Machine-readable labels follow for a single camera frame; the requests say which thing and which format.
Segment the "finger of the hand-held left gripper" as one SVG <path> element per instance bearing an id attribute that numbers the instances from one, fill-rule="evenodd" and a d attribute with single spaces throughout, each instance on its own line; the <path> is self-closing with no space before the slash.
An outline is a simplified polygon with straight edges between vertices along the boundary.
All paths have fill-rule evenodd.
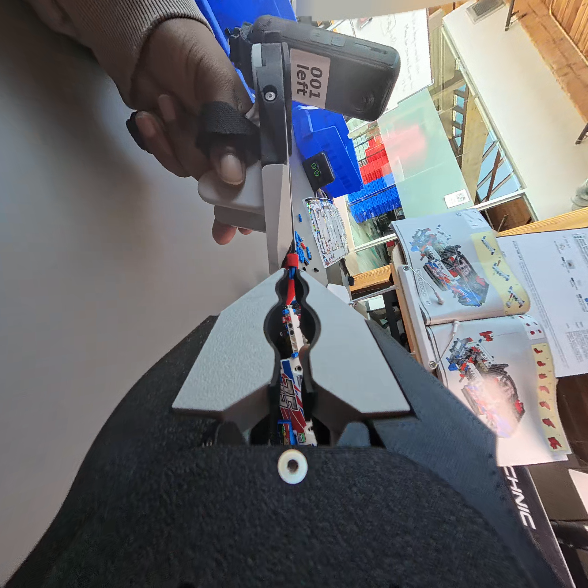
<path id="1" fill-rule="evenodd" d="M 263 166 L 262 189 L 268 265 L 269 272 L 273 274 L 282 268 L 294 239 L 289 166 Z"/>

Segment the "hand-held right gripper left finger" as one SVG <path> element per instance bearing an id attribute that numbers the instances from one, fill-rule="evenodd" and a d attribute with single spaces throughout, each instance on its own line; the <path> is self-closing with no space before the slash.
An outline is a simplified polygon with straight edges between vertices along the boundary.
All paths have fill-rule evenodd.
<path id="1" fill-rule="evenodd" d="M 278 360 L 266 323 L 286 277 L 278 270 L 220 313 L 172 403 L 175 412 L 233 422 L 242 432 L 268 415 Z"/>

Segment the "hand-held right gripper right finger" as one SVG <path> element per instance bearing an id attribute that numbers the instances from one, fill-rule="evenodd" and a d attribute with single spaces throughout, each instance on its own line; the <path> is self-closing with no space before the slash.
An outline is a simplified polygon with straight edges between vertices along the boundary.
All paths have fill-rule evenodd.
<path id="1" fill-rule="evenodd" d="M 296 273 L 312 416 L 330 432 L 407 416 L 410 405 L 368 322 L 305 271 Z"/>

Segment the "person's left forearm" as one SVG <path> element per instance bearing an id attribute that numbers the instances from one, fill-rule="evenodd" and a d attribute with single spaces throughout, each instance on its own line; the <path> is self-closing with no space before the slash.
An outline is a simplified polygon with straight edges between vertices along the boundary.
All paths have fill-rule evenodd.
<path id="1" fill-rule="evenodd" d="M 195 1 L 28 1 L 41 21 L 90 49 L 129 103 L 133 75 L 153 30 L 171 19 L 201 23 Z"/>

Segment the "grey desk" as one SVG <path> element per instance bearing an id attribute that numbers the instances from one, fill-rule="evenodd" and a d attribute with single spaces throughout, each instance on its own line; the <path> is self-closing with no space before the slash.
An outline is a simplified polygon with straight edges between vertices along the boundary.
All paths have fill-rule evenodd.
<path id="1" fill-rule="evenodd" d="M 129 113 L 89 53 L 1 1 L 1 584 L 134 383 L 269 274 L 265 236 L 216 244 Z"/>

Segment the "person's left hand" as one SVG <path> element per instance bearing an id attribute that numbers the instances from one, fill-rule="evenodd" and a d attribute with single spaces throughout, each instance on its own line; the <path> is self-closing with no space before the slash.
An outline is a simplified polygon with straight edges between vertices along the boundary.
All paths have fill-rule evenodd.
<path id="1" fill-rule="evenodd" d="M 169 172 L 199 180 L 214 170 L 228 185 L 244 182 L 246 161 L 234 142 L 213 144 L 209 155 L 196 146 L 203 105 L 224 102 L 243 114 L 252 107 L 236 70 L 204 24 L 170 19 L 155 28 L 135 70 L 133 100 L 143 145 Z"/>

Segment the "pile of small brick pins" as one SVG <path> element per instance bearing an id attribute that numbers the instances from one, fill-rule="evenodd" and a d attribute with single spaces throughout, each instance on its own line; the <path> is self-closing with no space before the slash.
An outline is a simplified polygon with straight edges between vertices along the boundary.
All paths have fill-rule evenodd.
<path id="1" fill-rule="evenodd" d="M 311 218 L 307 212 L 293 212 L 292 222 L 293 243 L 295 253 L 299 258 L 299 266 L 301 269 L 313 273 L 318 267 L 314 263 L 316 261 L 314 258 L 315 253 L 317 253 L 317 246 L 311 226 Z"/>

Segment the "holographic sticker sheet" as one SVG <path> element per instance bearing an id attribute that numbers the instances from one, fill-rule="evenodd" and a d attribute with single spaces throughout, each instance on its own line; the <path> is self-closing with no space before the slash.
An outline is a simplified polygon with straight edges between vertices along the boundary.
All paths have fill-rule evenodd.
<path id="1" fill-rule="evenodd" d="M 349 254 L 346 229 L 341 213 L 328 198 L 304 200 L 310 217 L 312 234 L 323 267 L 328 268 Z"/>

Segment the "black box with green lights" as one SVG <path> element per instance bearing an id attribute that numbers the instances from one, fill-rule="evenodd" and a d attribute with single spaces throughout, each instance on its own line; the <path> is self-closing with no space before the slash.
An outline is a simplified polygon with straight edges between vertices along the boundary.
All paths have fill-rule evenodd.
<path id="1" fill-rule="evenodd" d="M 334 182 L 334 170 L 325 151 L 320 151 L 302 161 L 306 178 L 313 194 Z"/>

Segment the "toy brick race car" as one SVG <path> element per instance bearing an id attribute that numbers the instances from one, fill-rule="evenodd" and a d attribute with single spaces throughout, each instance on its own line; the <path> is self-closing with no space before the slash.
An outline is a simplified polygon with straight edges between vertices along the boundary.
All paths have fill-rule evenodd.
<path id="1" fill-rule="evenodd" d="M 299 352 L 306 343 L 300 327 L 301 306 L 293 299 L 282 311 L 278 331 L 279 412 L 277 439 L 284 446 L 316 446 L 317 440 L 311 418 L 303 407 L 303 367 Z"/>

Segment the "blue labelled storage bin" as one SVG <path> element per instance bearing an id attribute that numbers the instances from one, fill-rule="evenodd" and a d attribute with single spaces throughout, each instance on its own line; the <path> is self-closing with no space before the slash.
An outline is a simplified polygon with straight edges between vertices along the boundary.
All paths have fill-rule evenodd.
<path id="1" fill-rule="evenodd" d="M 224 53 L 229 56 L 230 47 L 225 30 L 233 31 L 243 23 L 254 23 L 260 16 L 271 15 L 296 20 L 290 1 L 195 1 L 208 21 L 213 34 Z"/>

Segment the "instruction booklet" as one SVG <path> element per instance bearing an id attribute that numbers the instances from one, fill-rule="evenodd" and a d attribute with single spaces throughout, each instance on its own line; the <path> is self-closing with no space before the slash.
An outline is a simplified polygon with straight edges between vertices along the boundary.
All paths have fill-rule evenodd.
<path id="1" fill-rule="evenodd" d="M 555 365 L 531 298 L 475 209 L 401 220 L 393 232 L 415 274 L 441 381 L 494 435 L 499 466 L 568 461 Z"/>

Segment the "white printed paper sheet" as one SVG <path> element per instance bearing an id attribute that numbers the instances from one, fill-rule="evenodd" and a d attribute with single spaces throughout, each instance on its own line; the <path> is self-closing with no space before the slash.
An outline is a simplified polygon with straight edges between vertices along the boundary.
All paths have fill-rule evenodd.
<path id="1" fill-rule="evenodd" d="M 587 373 L 587 228 L 497 238 L 544 328 L 557 378 Z"/>

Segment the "dark printed box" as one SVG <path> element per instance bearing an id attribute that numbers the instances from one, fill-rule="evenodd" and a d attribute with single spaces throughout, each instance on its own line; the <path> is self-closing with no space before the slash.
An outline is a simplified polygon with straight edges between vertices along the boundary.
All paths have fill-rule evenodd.
<path id="1" fill-rule="evenodd" d="M 562 463 L 504 466 L 519 519 L 564 587 L 587 587 L 587 506 Z"/>

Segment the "wall of red blue bins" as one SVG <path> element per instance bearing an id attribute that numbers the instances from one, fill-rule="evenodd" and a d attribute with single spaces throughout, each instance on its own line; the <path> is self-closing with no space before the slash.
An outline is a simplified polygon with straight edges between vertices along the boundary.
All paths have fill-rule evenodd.
<path id="1" fill-rule="evenodd" d="M 347 200 L 357 223 L 389 217 L 404 219 L 401 199 L 386 148 L 379 134 L 363 134 L 353 138 L 360 178 L 363 186 L 349 193 Z"/>

